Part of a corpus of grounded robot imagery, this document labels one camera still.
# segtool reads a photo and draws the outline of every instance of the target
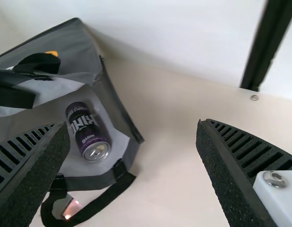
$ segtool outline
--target black bag handle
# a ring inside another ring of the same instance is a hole
[[[52,215],[53,204],[56,200],[64,199],[67,190],[54,190],[41,205],[41,219],[45,227],[72,227],[76,226],[103,210],[119,195],[121,195],[135,180],[135,176],[125,172],[120,176],[115,184],[110,186],[102,195],[83,207],[77,214],[68,220],[56,219]]]
[[[36,94],[12,87],[30,79],[52,80],[35,72],[57,74],[60,63],[52,54],[35,53],[24,58],[13,70],[0,70],[0,106],[32,109]]]

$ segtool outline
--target purple can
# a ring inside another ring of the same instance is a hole
[[[97,162],[107,158],[111,146],[85,103],[75,102],[66,108],[66,117],[75,135],[82,158]]]

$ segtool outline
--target orange tag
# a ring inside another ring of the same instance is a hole
[[[52,54],[53,56],[57,57],[58,56],[58,52],[56,51],[47,51],[45,53],[49,53],[49,54]]]

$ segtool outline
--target metal screw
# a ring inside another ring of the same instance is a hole
[[[266,171],[263,174],[265,182],[275,188],[285,188],[288,185],[288,180],[274,171]]]
[[[257,95],[252,95],[251,96],[251,100],[253,101],[257,101],[259,99],[259,97]]]

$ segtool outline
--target beige floor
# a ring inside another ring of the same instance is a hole
[[[136,181],[80,226],[229,226],[196,150],[200,118],[238,127],[292,154],[292,100],[259,94],[251,101],[251,91],[123,61],[105,64],[145,143],[131,170]],[[85,205],[102,191],[70,194]],[[38,212],[36,226],[42,226]]]

